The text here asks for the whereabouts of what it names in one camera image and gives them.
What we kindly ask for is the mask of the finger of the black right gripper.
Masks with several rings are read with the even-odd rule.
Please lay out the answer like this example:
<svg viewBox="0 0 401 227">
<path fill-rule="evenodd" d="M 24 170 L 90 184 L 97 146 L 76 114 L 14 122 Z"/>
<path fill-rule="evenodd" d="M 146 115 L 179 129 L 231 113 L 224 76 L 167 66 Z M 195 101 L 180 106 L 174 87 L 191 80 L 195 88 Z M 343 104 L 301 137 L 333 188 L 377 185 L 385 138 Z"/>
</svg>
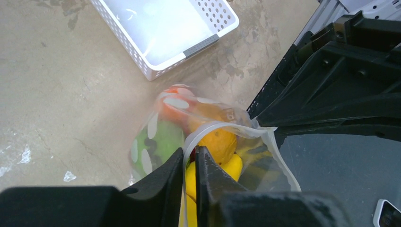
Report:
<svg viewBox="0 0 401 227">
<path fill-rule="evenodd" d="M 354 134 L 401 139 L 401 64 L 394 52 L 329 42 L 257 116 L 279 135 Z"/>
<path fill-rule="evenodd" d="M 295 55 L 300 47 L 311 41 L 313 33 L 305 32 L 297 44 L 292 44 L 282 57 L 275 70 L 262 86 L 259 93 L 249 105 L 247 112 L 251 119 L 257 117 L 267 106 L 269 106 L 289 84 L 289 81 L 299 70 Z"/>
</svg>

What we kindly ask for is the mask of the red apple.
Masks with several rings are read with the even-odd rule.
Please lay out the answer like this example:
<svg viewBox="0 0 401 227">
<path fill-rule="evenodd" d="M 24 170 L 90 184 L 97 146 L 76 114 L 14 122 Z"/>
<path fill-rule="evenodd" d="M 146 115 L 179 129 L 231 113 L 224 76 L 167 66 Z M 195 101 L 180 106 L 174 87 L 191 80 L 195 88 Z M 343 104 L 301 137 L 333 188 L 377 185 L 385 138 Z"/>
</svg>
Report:
<svg viewBox="0 0 401 227">
<path fill-rule="evenodd" d="M 174 84 L 157 96 L 161 119 L 177 124 L 185 134 L 190 133 L 189 111 L 194 109 L 195 104 L 196 96 L 192 88 L 185 84 Z"/>
</svg>

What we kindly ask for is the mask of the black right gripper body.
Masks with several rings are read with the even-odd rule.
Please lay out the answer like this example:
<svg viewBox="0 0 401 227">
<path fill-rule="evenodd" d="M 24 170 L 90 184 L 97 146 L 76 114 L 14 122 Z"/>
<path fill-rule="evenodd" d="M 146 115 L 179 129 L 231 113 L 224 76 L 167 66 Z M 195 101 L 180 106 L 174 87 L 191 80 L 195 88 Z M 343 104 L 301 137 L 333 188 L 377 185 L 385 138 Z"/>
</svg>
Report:
<svg viewBox="0 0 401 227">
<path fill-rule="evenodd" d="M 307 57 L 329 42 L 337 42 L 379 52 L 389 52 L 391 62 L 401 62 L 401 22 L 366 18 L 359 11 L 343 15 L 310 37 Z"/>
</svg>

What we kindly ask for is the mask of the white plastic basket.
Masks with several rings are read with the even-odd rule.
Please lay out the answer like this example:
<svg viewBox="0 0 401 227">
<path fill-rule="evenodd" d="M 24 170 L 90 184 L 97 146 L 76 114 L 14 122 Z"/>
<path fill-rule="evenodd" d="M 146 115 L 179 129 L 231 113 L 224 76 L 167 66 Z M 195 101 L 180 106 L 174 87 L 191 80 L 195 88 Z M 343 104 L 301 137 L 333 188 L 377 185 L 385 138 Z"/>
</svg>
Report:
<svg viewBox="0 0 401 227">
<path fill-rule="evenodd" d="M 149 81 L 239 25 L 226 0 L 94 0 L 92 5 Z"/>
</svg>

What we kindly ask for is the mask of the clear zip top bag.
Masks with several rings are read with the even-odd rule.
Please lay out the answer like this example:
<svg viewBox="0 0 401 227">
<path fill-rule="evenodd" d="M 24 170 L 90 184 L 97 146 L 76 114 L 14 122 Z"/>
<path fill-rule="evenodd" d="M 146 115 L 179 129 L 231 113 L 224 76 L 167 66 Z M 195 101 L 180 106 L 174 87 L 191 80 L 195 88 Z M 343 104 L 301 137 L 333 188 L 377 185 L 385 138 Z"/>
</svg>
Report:
<svg viewBox="0 0 401 227">
<path fill-rule="evenodd" d="M 195 88 L 172 85 L 161 92 L 131 147 L 135 181 L 161 167 L 182 148 L 185 190 L 178 225 L 197 226 L 195 148 L 205 146 L 213 160 L 251 191 L 300 191 L 274 136 L 242 109 L 201 97 Z"/>
</svg>

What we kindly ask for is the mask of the green ridged squash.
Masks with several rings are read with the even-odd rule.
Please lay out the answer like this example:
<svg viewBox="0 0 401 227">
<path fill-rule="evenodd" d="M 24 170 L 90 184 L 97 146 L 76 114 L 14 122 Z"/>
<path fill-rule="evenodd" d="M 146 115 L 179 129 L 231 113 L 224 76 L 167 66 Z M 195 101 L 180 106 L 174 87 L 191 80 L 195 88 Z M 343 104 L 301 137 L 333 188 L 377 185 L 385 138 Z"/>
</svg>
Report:
<svg viewBox="0 0 401 227">
<path fill-rule="evenodd" d="M 140 180 L 162 166 L 183 145 L 181 127 L 169 121 L 150 122 L 131 146 L 133 175 Z"/>
</svg>

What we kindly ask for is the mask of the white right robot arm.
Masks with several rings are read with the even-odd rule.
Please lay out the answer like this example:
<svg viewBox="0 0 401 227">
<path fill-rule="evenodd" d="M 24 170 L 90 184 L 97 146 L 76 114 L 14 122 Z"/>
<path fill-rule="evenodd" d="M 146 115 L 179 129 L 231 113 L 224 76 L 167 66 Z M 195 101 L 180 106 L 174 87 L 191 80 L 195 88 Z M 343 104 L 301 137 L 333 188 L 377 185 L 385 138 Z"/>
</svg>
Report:
<svg viewBox="0 0 401 227">
<path fill-rule="evenodd" d="M 401 139 L 401 3 L 322 0 L 248 108 L 269 139 Z"/>
</svg>

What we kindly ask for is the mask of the yellow bell pepper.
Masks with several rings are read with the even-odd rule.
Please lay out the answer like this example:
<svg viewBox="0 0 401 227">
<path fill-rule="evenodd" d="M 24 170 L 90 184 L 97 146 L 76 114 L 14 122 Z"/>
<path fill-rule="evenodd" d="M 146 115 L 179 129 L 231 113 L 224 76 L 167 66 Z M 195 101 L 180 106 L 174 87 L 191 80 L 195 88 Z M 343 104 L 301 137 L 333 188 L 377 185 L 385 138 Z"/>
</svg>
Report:
<svg viewBox="0 0 401 227">
<path fill-rule="evenodd" d="M 245 191 L 237 181 L 243 167 L 242 159 L 234 154 L 231 159 L 223 165 L 216 164 L 212 159 L 208 159 L 205 166 L 201 167 L 204 172 L 202 179 L 209 190 L 214 194 L 214 199 L 221 196 L 223 192 Z M 185 173 L 186 205 L 182 202 L 180 211 L 179 226 L 196 227 L 197 222 L 197 189 L 196 189 L 196 162 L 192 161 Z"/>
</svg>

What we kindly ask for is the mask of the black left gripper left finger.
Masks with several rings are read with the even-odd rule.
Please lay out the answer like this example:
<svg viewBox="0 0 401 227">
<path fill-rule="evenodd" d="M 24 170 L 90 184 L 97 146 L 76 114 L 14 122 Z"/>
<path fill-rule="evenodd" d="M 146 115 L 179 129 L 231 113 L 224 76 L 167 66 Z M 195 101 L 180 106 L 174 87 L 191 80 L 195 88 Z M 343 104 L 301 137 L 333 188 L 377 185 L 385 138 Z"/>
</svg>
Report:
<svg viewBox="0 0 401 227">
<path fill-rule="evenodd" d="M 113 186 L 14 187 L 0 194 L 3 227 L 176 227 L 183 150 L 124 190 Z"/>
</svg>

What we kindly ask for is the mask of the small orange pepper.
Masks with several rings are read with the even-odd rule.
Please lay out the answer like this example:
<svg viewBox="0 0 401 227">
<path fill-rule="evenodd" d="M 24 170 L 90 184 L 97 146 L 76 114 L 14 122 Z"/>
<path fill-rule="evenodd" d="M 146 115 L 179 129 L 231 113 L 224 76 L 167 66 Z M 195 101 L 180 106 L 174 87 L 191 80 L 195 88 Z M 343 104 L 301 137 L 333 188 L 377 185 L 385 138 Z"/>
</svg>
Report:
<svg viewBox="0 0 401 227">
<path fill-rule="evenodd" d="M 195 105 L 193 113 L 214 121 L 225 121 L 223 109 L 214 104 L 198 103 Z M 203 137 L 198 145 L 206 146 L 215 162 L 224 165 L 229 162 L 235 152 L 237 137 L 227 130 L 218 128 Z"/>
</svg>

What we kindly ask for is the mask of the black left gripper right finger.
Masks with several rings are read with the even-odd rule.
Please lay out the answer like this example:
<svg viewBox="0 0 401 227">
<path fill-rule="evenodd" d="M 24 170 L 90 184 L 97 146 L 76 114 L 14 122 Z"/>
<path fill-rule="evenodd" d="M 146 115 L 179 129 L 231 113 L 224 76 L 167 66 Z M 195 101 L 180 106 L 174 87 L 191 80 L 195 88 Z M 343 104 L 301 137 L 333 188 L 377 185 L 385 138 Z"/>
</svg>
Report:
<svg viewBox="0 0 401 227">
<path fill-rule="evenodd" d="M 228 191 L 214 199 L 202 177 L 205 146 L 195 148 L 197 222 L 200 227 L 349 227 L 351 220 L 333 196 L 320 192 Z"/>
</svg>

